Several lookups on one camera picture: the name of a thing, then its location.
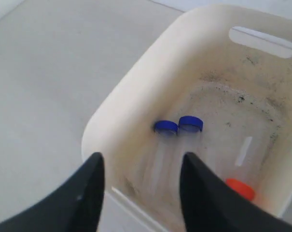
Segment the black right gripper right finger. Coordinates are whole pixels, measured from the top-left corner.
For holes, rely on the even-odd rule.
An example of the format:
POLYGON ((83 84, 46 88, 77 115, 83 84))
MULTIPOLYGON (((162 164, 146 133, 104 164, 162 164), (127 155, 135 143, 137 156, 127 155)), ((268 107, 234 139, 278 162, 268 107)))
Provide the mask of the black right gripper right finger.
POLYGON ((291 224, 241 197, 192 152, 183 156, 180 200, 187 232, 292 232, 291 224))

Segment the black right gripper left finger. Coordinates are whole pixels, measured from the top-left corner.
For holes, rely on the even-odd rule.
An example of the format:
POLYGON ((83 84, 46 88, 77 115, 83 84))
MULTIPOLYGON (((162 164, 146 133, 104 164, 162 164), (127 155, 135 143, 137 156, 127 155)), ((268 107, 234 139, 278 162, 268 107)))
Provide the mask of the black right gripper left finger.
POLYGON ((46 198, 0 222, 0 232, 95 232, 104 190, 104 159, 96 152, 46 198))

